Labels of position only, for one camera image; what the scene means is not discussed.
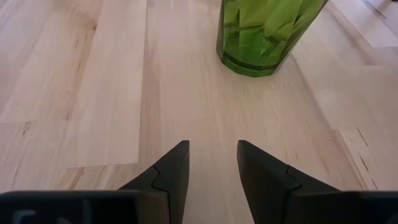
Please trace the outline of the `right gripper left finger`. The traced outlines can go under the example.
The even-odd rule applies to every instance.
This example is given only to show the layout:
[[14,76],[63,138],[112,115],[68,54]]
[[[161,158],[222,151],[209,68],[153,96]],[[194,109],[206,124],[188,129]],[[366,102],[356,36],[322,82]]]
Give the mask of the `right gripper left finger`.
[[183,140],[119,189],[134,193],[134,224],[182,224],[190,175],[190,142]]

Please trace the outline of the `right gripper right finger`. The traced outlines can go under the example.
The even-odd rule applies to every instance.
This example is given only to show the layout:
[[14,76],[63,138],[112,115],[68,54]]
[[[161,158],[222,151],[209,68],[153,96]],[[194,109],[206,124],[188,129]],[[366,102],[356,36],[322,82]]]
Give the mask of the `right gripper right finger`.
[[294,193],[339,190],[284,163],[249,141],[237,146],[239,175],[255,224],[284,224]]

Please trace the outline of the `green faceted plastic tumbler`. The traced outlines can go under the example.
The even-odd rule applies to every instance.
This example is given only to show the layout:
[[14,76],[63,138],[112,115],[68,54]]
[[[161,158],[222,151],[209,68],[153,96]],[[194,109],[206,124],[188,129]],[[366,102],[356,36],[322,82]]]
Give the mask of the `green faceted plastic tumbler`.
[[328,0],[222,0],[216,51],[232,71],[273,74]]

